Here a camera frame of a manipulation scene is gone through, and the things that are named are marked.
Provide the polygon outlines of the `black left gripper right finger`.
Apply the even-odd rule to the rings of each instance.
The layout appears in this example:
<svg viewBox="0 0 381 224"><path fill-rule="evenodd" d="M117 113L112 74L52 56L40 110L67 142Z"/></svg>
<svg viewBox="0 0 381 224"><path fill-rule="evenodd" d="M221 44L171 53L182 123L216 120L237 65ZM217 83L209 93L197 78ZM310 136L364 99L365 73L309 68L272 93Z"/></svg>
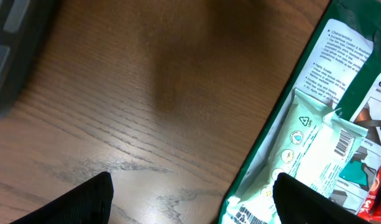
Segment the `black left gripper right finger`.
<svg viewBox="0 0 381 224"><path fill-rule="evenodd" d="M282 224L369 224L284 172L273 185L273 201Z"/></svg>

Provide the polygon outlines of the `thin orange sachet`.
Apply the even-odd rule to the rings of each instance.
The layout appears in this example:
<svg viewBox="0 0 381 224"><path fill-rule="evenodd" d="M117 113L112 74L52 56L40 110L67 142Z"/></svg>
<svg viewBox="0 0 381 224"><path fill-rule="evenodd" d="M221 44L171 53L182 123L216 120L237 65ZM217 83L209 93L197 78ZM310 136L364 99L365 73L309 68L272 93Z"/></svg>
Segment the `thin orange sachet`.
<svg viewBox="0 0 381 224"><path fill-rule="evenodd" d="M381 222L381 166L357 216L367 221Z"/></svg>

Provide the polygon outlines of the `light green wipes pack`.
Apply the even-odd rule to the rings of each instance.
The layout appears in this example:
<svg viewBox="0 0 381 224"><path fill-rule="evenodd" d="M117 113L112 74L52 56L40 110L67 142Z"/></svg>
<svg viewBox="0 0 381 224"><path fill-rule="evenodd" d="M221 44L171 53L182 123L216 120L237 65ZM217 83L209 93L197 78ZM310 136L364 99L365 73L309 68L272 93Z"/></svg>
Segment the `light green wipes pack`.
<svg viewBox="0 0 381 224"><path fill-rule="evenodd" d="M367 129L340 118L330 106L299 89L281 127L257 167L248 170L228 198L221 223L280 223L273 185L289 176L328 198L339 174L367 135Z"/></svg>

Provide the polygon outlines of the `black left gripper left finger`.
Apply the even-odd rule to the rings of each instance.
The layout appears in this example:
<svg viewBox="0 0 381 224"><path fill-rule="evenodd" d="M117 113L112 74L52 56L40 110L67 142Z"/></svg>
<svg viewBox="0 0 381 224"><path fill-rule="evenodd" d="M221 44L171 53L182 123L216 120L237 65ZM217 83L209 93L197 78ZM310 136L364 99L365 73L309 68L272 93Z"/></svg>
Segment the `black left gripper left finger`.
<svg viewBox="0 0 381 224"><path fill-rule="evenodd" d="M111 174L101 172L12 224L108 224L113 195Z"/></svg>

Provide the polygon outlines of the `green 3M gloves package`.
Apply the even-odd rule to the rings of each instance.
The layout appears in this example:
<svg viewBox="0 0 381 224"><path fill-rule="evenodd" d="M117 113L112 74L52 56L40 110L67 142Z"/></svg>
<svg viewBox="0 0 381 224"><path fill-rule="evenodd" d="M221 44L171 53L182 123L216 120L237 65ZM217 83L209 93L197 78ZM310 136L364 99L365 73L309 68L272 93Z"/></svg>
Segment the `green 3M gloves package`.
<svg viewBox="0 0 381 224"><path fill-rule="evenodd" d="M224 199L233 196L246 171L254 170L301 90L330 106L367 135L339 174L327 198L357 216L381 166L381 3L332 1L301 55L261 133Z"/></svg>

